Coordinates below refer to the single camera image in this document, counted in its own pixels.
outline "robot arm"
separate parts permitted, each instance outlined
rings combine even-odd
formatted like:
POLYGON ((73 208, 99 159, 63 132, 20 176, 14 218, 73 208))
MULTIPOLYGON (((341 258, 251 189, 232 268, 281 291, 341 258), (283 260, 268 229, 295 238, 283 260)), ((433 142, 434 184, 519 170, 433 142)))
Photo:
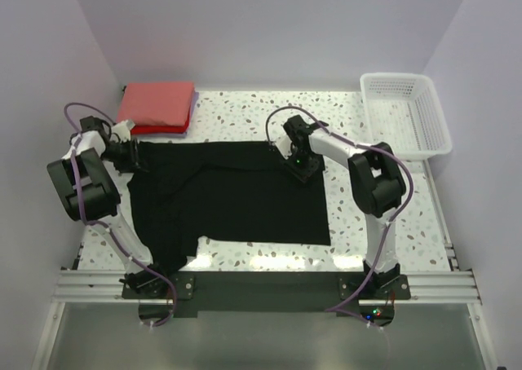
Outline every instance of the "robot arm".
MULTIPOLYGON (((395 223, 388 221, 406 192, 397 163, 383 154, 354 148, 330 136, 317 124, 305 123, 301 116, 291 117, 283 127, 286 137, 276 146, 284 157, 285 167, 302 182, 308 181, 321 168, 320 156, 327 156, 349 170, 353 198, 366 220, 368 250, 365 270, 369 271, 370 266, 377 263, 374 270, 377 286, 396 279, 400 265, 396 256, 395 223), (387 225, 390 225, 387 239, 376 261, 387 225)), ((392 153, 385 143, 375 147, 392 153)))
MULTIPOLYGON (((82 178, 87 221, 104 222, 118 238, 119 245, 133 258, 145 266, 153 264, 152 254, 122 215, 120 194, 102 161, 111 161, 121 172, 143 169, 136 141, 131 141, 130 137, 130 130, 134 124, 131 121, 123 121, 111 127, 109 132, 106 131, 104 122, 96 117, 81 119, 80 124, 82 132, 71 138, 69 151, 60 160, 47 166, 65 211, 73 221, 80 219, 77 184, 71 165, 71 156, 74 153, 82 178)), ((113 248, 113 252, 122 260, 127 274, 142 271, 121 252, 105 227, 93 225, 92 229, 113 248)))

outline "white enclosure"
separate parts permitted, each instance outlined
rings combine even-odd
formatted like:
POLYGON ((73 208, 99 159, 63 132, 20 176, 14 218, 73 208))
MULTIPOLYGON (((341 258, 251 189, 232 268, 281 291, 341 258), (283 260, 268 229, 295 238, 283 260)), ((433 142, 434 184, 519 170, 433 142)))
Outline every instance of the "white enclosure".
POLYGON ((45 170, 67 150, 65 103, 115 114, 124 84, 167 79, 360 90, 373 72, 435 82, 453 140, 431 162, 449 234, 476 273, 501 363, 522 368, 521 9, 520 0, 0 0, 0 368, 30 368, 60 267, 82 236, 45 170))

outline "white plastic basket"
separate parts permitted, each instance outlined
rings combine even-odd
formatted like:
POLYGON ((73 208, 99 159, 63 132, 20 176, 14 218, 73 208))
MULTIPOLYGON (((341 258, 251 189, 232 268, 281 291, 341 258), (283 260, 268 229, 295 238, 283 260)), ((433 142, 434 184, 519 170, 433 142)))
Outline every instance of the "white plastic basket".
POLYGON ((361 77, 370 142, 386 142, 401 159, 420 161, 452 149, 448 126, 430 78, 368 73, 361 77))

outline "speckled white surface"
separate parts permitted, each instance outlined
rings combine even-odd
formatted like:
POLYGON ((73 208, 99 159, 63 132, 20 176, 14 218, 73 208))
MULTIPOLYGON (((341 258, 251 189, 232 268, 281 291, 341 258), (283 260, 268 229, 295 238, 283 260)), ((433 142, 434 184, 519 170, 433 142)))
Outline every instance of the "speckled white surface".
MULTIPOLYGON (((337 131, 368 141, 360 93, 202 91, 184 139, 144 137, 160 143, 265 140, 264 122, 275 108, 293 104, 312 111, 337 131)), ((280 112, 271 121, 271 136, 284 133, 282 123, 294 111, 280 112)), ((366 252, 364 215, 352 200, 347 170, 326 159, 325 191, 331 246, 220 242, 199 240, 197 258, 186 271, 360 271, 366 252)), ((403 271, 449 271, 444 236, 421 163, 409 163, 414 177, 412 202, 398 218, 397 254, 403 271)), ((129 223, 131 203, 126 184, 130 174, 113 178, 122 194, 122 211, 129 223)), ((116 270, 123 266, 106 241, 91 229, 83 236, 78 269, 116 270)))

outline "folded red towel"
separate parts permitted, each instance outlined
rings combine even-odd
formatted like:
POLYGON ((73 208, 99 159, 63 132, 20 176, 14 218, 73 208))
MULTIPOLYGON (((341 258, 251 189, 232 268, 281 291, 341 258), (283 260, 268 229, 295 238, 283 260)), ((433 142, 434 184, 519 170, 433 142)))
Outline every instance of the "folded red towel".
POLYGON ((187 132, 188 123, 190 122, 190 112, 187 120, 182 126, 134 126, 130 133, 133 135, 142 134, 184 134, 187 132))
POLYGON ((184 127, 186 130, 193 93, 192 82, 129 83, 117 121, 131 119, 136 126, 184 127))

